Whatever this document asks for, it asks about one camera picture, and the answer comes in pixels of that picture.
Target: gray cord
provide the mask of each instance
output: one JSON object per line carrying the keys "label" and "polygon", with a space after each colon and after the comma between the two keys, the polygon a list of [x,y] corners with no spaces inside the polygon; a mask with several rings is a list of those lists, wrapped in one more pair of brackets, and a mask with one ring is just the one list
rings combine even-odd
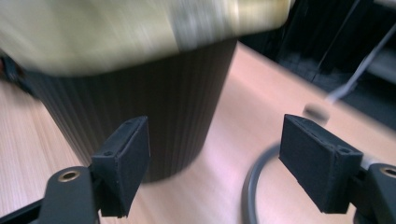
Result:
{"label": "gray cord", "polygon": [[276,144],[263,152],[247,173],[242,188],[242,219],[244,224],[257,224],[256,188],[262,168],[273,157],[279,155],[280,144]]}

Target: wooden surface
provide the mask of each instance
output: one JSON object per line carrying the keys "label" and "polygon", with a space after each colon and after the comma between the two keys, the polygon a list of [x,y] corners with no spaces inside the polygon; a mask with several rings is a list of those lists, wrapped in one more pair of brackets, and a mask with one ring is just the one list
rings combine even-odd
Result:
{"label": "wooden surface", "polygon": [[[127,219],[102,223],[241,223],[240,198],[249,167],[280,140],[285,113],[306,104],[330,114],[325,128],[374,159],[396,164],[396,133],[238,45],[204,149],[184,172],[139,189]],[[41,198],[47,179],[78,160],[45,107],[0,82],[0,216]],[[323,215],[279,160],[262,172],[261,223],[351,223]]]}

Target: black cable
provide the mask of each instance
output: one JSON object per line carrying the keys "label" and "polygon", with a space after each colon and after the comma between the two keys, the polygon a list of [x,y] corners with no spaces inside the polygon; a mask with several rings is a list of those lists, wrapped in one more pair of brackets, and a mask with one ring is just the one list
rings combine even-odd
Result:
{"label": "black cable", "polygon": [[256,188],[262,168],[273,157],[279,155],[280,144],[276,144],[263,152],[247,173],[242,188],[242,221],[244,224],[257,224]]}

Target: wooden table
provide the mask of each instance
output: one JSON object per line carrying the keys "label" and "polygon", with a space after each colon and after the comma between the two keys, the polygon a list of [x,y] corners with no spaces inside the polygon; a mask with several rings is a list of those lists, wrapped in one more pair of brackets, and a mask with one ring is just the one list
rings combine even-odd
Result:
{"label": "wooden table", "polygon": [[[396,164],[396,133],[360,112],[324,101],[325,94],[242,45],[204,149],[185,171],[141,186],[127,219],[103,223],[241,223],[241,189],[249,167],[280,140],[285,113],[306,104],[330,114],[325,128],[349,144]],[[45,107],[0,82],[0,216],[41,198],[47,179],[78,165]],[[261,223],[351,223],[348,215],[323,215],[279,160],[262,172],[257,192]]]}

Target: ribbed black container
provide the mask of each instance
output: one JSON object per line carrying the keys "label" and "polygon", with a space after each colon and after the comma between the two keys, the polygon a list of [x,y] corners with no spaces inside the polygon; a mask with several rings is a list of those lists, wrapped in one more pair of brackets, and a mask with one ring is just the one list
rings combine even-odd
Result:
{"label": "ribbed black container", "polygon": [[26,72],[83,164],[127,119],[147,115],[151,161],[146,182],[187,165],[204,144],[236,40],[88,77]]}

